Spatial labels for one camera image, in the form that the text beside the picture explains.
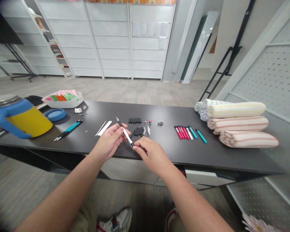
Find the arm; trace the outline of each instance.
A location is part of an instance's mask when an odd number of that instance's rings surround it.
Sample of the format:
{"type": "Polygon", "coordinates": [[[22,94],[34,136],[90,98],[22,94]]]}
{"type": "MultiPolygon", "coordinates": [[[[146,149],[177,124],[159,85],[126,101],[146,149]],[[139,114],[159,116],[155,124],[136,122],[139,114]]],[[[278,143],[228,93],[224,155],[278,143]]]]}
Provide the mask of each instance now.
{"type": "Polygon", "coordinates": [[[68,231],[102,165],[126,140],[115,124],[99,138],[96,146],[74,170],[42,201],[15,231],[68,231]]]}
{"type": "Polygon", "coordinates": [[[166,184],[187,231],[233,231],[172,164],[158,143],[142,137],[134,145],[133,149],[138,152],[149,169],[166,184]]]}

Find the shoe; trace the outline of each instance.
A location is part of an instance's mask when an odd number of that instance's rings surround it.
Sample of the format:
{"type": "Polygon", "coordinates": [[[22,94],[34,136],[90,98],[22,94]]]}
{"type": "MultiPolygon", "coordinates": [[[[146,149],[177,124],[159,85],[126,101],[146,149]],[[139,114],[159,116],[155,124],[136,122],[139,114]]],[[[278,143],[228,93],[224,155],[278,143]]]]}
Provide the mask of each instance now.
{"type": "Polygon", "coordinates": [[[128,232],[132,218],[131,208],[125,208],[108,222],[97,222],[98,232],[128,232]]]}

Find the gray carpet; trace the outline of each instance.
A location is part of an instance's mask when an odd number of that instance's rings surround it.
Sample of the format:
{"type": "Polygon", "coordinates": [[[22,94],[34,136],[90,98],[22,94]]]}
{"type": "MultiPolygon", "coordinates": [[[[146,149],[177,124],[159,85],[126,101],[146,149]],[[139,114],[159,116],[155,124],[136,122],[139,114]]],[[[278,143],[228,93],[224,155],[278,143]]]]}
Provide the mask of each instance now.
{"type": "MultiPolygon", "coordinates": [[[[22,97],[44,96],[59,89],[75,88],[90,101],[193,107],[207,83],[62,77],[38,77],[30,83],[25,79],[1,78],[0,94],[8,91],[22,97]]],[[[63,174],[45,172],[0,155],[0,224],[8,230],[15,228],[64,178],[63,174]]],[[[219,188],[204,190],[201,194],[235,231],[239,231],[219,188]]],[[[97,179],[88,198],[94,201],[99,219],[109,219],[121,208],[130,206],[133,212],[130,232],[160,231],[165,215],[174,206],[166,187],[114,180],[97,179]]]]}

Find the pink flower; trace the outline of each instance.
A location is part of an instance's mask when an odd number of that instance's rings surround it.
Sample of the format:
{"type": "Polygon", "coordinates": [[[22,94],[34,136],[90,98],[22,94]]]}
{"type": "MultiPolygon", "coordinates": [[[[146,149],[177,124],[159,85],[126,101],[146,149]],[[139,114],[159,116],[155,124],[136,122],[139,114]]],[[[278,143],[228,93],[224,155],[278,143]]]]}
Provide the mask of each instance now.
{"type": "Polygon", "coordinates": [[[263,220],[257,220],[254,216],[248,216],[243,214],[242,221],[247,227],[245,229],[249,232],[282,232],[280,229],[277,229],[273,226],[266,224],[263,220]]]}

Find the rolled towel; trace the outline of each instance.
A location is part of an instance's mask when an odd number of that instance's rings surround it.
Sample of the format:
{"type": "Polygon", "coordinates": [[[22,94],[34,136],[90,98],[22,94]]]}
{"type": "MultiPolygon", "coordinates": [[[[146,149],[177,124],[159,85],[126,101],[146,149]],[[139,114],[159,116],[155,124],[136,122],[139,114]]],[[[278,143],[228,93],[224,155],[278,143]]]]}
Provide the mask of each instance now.
{"type": "Polygon", "coordinates": [[[261,131],[268,126],[268,119],[262,116],[210,119],[207,126],[215,135],[222,131],[261,131]]]}
{"type": "Polygon", "coordinates": [[[211,118],[208,117],[208,115],[207,115],[207,110],[201,110],[200,118],[201,118],[201,120],[203,120],[203,121],[208,121],[208,120],[211,119],[211,118]]]}
{"type": "Polygon", "coordinates": [[[203,109],[203,102],[202,101],[197,102],[196,105],[194,106],[194,110],[200,113],[202,109],[203,109]]]}
{"type": "Polygon", "coordinates": [[[279,145],[277,138],[261,131],[222,131],[219,140],[232,148],[271,148],[279,145]]]}
{"type": "Polygon", "coordinates": [[[250,117],[263,114],[265,109],[265,104],[255,101],[211,105],[207,109],[207,115],[211,118],[250,117]]]}
{"type": "Polygon", "coordinates": [[[224,105],[224,104],[232,104],[232,103],[228,101],[216,101],[216,100],[205,99],[203,101],[203,109],[206,110],[211,105],[224,105]]]}

